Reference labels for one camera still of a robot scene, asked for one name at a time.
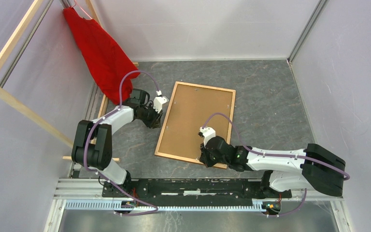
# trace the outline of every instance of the red garment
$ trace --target red garment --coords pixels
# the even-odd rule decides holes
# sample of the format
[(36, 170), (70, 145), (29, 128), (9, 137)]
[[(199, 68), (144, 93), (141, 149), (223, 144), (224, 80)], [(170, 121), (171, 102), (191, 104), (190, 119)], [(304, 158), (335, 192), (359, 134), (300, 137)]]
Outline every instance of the red garment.
[[(120, 82), (128, 72), (137, 70), (136, 66), (94, 19), (81, 18), (72, 7), (63, 9), (63, 15), (96, 84), (114, 104), (119, 104)], [(124, 81), (123, 101), (133, 90), (131, 79), (138, 75), (133, 73)]]

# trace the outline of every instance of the white wall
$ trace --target white wall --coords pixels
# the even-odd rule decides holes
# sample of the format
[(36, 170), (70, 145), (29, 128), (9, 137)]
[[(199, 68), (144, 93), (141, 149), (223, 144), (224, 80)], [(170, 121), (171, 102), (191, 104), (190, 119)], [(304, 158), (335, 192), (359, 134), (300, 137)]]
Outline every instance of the white wall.
[(93, 0), (130, 59), (287, 58), (318, 0)]
[(371, 1), (329, 1), (293, 71), (317, 141), (347, 162), (356, 231), (371, 232)]
[[(31, 2), (0, 0), (0, 49)], [(55, 0), (4, 89), (73, 139), (93, 80), (61, 10)], [(43, 230), (70, 152), (0, 100), (0, 231)]]

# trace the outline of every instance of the marbled gray surface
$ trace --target marbled gray surface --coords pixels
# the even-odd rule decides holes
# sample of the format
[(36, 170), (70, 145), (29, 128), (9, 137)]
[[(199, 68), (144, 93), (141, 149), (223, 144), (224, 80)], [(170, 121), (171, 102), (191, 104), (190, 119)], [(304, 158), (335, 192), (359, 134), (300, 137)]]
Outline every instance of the marbled gray surface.
[[(313, 142), (297, 86), (284, 60), (142, 62), (138, 68), (150, 72), (169, 98), (176, 81), (235, 89), (233, 121), (246, 145), (292, 150)], [(144, 74), (132, 82), (134, 88), (155, 96), (154, 83)], [(113, 108), (109, 103), (107, 111)], [(136, 120), (113, 135), (113, 157), (121, 159), (119, 165), (133, 178), (262, 177), (262, 172), (239, 173), (157, 157), (154, 151), (160, 130)], [(241, 144), (235, 130), (231, 144)], [(92, 176), (83, 170), (80, 173), (80, 177)]]

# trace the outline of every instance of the corkboard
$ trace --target corkboard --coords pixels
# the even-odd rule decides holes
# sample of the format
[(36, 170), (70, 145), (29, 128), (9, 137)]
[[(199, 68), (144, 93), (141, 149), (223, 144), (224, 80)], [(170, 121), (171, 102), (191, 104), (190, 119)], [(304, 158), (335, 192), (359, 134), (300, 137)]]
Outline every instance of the corkboard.
[[(203, 138), (198, 136), (200, 127), (216, 112), (232, 120), (234, 103), (233, 89), (176, 82), (155, 155), (204, 165), (198, 161), (203, 142)], [(229, 143), (231, 124), (228, 120), (214, 116), (207, 126), (214, 128), (216, 135)], [(226, 169), (227, 165), (218, 163), (214, 167)]]

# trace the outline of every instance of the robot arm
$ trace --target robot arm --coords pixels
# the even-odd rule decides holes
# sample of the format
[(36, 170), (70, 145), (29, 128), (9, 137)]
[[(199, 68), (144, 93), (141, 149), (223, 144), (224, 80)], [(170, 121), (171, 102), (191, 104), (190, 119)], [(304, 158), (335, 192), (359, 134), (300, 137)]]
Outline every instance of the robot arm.
[(212, 128), (200, 128), (204, 138), (200, 146), (200, 162), (206, 167), (224, 163), (238, 172), (267, 170), (262, 181), (271, 189), (283, 192), (289, 189), (314, 188), (330, 196), (342, 196), (343, 175), (326, 166), (298, 157), (317, 159), (340, 170), (345, 161), (317, 144), (292, 151), (263, 150), (256, 147), (232, 146), (215, 135)]
[[(161, 95), (161, 91), (158, 91), (157, 94), (158, 96), (150, 101), (150, 95), (146, 91), (133, 89), (130, 98), (123, 102), (123, 106), (121, 108), (117, 106), (116, 109), (118, 110), (104, 118), (95, 128), (95, 132), (90, 139), (96, 139), (96, 143), (90, 143), (87, 150), (87, 165), (90, 169), (100, 172), (118, 185), (124, 184), (128, 172), (112, 160), (112, 135), (122, 126), (135, 119), (143, 121), (148, 128), (159, 128), (161, 126), (163, 104), (169, 100)], [(100, 119), (79, 122), (71, 155), (74, 162), (83, 165), (88, 133), (94, 123)]]

